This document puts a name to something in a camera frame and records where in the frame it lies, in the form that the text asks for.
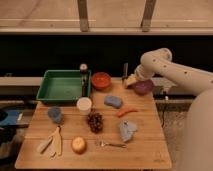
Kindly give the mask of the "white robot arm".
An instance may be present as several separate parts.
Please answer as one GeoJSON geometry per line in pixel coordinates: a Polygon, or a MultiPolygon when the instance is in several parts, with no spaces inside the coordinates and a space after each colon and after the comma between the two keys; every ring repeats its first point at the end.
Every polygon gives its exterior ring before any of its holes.
{"type": "Polygon", "coordinates": [[[126,87],[158,74],[189,94],[176,171],[213,171],[213,72],[174,63],[168,48],[148,51],[140,57],[126,87]]]}

